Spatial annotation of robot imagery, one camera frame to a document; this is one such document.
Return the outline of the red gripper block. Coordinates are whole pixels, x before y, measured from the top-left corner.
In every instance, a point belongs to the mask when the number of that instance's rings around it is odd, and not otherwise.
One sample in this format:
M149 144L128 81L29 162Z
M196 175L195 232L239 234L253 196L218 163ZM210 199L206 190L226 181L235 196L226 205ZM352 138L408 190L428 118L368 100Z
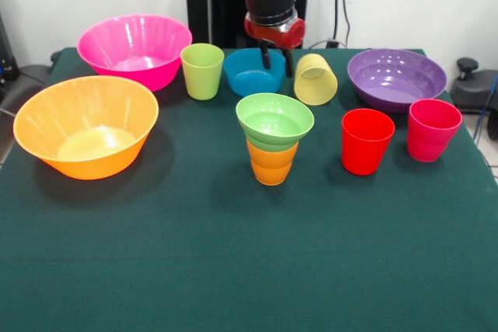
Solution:
M272 67L268 43L281 48L284 56L286 77L294 76L293 55L290 50L299 47L303 43L305 34L305 22L294 15L285 23L274 26L263 26L255 23L248 13L244 19L244 28L250 37L259 41L262 63L265 69Z

